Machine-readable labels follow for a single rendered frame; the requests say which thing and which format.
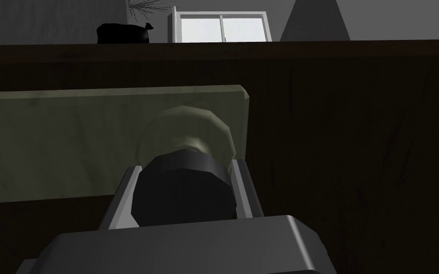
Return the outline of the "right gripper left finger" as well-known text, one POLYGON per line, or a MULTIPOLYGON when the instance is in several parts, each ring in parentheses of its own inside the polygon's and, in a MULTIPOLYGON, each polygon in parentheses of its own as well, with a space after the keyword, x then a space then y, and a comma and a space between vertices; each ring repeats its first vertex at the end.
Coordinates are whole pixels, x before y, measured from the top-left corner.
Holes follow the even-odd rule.
POLYGON ((135 184, 141 171, 141 166, 130 166, 126 170, 99 225, 99 230, 138 227, 131 215, 131 208, 135 184))

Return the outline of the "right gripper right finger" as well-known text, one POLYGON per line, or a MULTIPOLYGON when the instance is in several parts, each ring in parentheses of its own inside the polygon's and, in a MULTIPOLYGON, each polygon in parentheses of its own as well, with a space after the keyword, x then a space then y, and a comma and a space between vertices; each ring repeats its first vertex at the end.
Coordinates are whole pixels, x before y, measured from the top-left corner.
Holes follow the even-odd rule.
POLYGON ((244 159, 232 160, 231 182, 237 203, 236 218, 264 217, 253 180, 244 159))

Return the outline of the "olive and black knob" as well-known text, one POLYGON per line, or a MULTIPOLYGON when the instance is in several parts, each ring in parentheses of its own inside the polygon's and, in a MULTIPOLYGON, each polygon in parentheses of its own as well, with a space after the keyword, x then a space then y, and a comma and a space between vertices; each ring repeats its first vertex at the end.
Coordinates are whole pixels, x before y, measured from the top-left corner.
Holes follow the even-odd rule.
POLYGON ((138 226, 231 219, 235 154, 230 128, 211 111, 178 106, 157 114, 137 146, 142 171, 131 215, 138 226))

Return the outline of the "olive green drawer front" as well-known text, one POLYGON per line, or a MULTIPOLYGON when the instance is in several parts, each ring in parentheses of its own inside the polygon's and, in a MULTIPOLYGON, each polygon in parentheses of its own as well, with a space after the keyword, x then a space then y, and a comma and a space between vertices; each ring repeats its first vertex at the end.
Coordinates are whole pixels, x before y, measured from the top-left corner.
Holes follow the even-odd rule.
POLYGON ((0 92, 0 203, 114 194, 143 128, 181 105, 215 114, 245 156, 240 85, 0 92))

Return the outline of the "white framed window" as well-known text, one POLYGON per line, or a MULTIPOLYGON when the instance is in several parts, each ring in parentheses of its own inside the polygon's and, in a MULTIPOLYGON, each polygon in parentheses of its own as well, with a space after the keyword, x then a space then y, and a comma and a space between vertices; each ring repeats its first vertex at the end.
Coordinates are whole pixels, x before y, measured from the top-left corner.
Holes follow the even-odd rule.
POLYGON ((172 7, 173 43, 271 42, 265 12, 178 11, 172 7))

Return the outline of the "black bag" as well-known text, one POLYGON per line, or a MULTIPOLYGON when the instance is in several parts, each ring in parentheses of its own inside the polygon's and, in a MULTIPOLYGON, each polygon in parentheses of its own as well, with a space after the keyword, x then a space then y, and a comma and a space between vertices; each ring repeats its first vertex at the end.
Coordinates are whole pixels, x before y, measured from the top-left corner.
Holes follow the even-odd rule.
POLYGON ((153 29, 154 27, 150 23, 146 23, 145 27, 131 24, 103 23, 96 30, 97 44, 149 43, 148 31, 153 29))

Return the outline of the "spiky plant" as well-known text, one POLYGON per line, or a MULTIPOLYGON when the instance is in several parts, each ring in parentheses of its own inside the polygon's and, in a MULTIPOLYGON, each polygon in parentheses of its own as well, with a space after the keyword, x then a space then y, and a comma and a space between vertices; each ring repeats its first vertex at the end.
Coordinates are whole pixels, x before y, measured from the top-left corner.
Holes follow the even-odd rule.
POLYGON ((126 0, 128 18, 139 23, 139 19, 149 21, 150 15, 158 12, 166 13, 172 9, 171 4, 177 0, 126 0))

